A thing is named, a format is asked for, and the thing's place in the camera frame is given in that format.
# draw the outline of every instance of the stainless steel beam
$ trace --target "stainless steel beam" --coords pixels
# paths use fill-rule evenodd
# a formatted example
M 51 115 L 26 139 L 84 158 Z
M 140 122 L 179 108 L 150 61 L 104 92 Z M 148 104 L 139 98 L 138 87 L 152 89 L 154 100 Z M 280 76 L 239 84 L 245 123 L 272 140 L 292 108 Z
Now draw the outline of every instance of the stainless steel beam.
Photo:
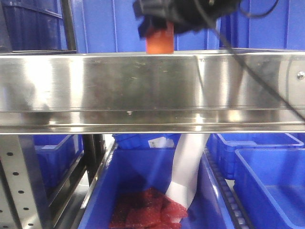
M 22 228 L 52 228 L 32 137 L 0 136 L 0 157 Z
M 305 114 L 305 52 L 240 52 Z M 224 50 L 1 56 L 0 79 L 3 134 L 305 131 Z

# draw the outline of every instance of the metal rail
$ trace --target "metal rail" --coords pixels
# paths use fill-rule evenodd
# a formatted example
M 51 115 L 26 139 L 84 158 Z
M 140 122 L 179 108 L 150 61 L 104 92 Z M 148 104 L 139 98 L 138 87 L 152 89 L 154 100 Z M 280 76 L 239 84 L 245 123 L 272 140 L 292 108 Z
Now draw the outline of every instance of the metal rail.
M 239 55 L 305 114 L 305 52 Z M 223 50 L 0 56 L 0 62 L 2 134 L 305 131 Z

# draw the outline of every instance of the black wire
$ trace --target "black wire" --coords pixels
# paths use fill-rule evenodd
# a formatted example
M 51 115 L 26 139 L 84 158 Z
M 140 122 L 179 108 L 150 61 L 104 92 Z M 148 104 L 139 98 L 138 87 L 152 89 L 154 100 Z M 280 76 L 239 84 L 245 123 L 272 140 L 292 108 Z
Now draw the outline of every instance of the black wire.
M 267 84 L 262 79 L 262 77 L 258 73 L 256 73 L 250 66 L 248 66 L 247 63 L 243 60 L 243 58 L 238 55 L 238 53 L 236 52 L 236 50 L 233 49 L 229 41 L 214 27 L 213 21 L 210 19 L 210 17 L 206 14 L 204 9 L 201 7 L 199 0 L 194 0 L 194 3 L 196 5 L 198 12 L 205 20 L 207 25 L 214 31 L 214 33 L 219 37 L 221 42 L 227 47 L 227 49 L 233 55 L 233 58 L 238 62 L 241 68 L 242 69 L 245 68 L 248 71 L 249 75 L 256 82 L 258 82 L 267 92 L 269 92 L 279 101 L 282 101 L 288 109 L 292 110 L 299 118 L 301 118 L 305 122 L 305 118 L 301 115 L 301 113 L 299 113 L 296 109 L 294 109 L 286 99 L 284 99 L 274 88 L 272 88 L 269 84 Z
M 239 3 L 239 10 L 240 10 L 240 12 L 241 12 L 244 16 L 246 16 L 246 17 L 248 17 L 248 18 L 264 18 L 264 17 L 266 17 L 267 15 L 269 15 L 270 13 L 272 13 L 272 12 L 275 10 L 275 8 L 276 8 L 276 6 L 277 6 L 277 4 L 278 4 L 279 1 L 280 1 L 280 0 L 276 0 L 275 3 L 273 4 L 273 6 L 272 6 L 267 12 L 262 13 L 262 14 L 253 14 L 253 13 L 250 13 L 250 12 L 245 11 L 245 10 L 241 7 L 241 4 L 242 4 L 242 3 Z

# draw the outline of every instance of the blue crate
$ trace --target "blue crate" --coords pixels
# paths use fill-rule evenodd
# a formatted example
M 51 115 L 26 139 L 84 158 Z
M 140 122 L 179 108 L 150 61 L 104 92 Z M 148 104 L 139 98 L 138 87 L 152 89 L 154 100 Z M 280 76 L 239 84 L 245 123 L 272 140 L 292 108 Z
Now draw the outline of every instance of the blue crate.
M 305 229 L 305 149 L 236 151 L 234 189 L 257 229 Z
M 108 228 L 121 193 L 155 187 L 165 193 L 170 181 L 173 149 L 116 150 L 99 178 L 78 229 Z M 182 229 L 234 229 L 209 163 L 203 155 L 198 189 Z
M 61 181 L 82 152 L 81 135 L 34 135 L 35 151 L 46 189 Z
M 251 13 L 267 11 L 275 1 L 243 0 Z M 305 50 L 305 25 L 299 17 L 305 1 L 279 1 L 275 10 L 262 19 L 249 19 L 240 12 L 222 18 L 222 33 L 238 48 Z
M 209 144 L 209 151 L 226 179 L 234 179 L 237 149 L 304 147 L 303 142 L 290 134 L 214 134 L 213 138 L 217 143 Z
M 112 135 L 120 149 L 160 148 L 158 140 L 170 141 L 169 147 L 175 148 L 180 134 L 114 134 Z
M 15 51 L 66 49 L 58 0 L 0 0 Z

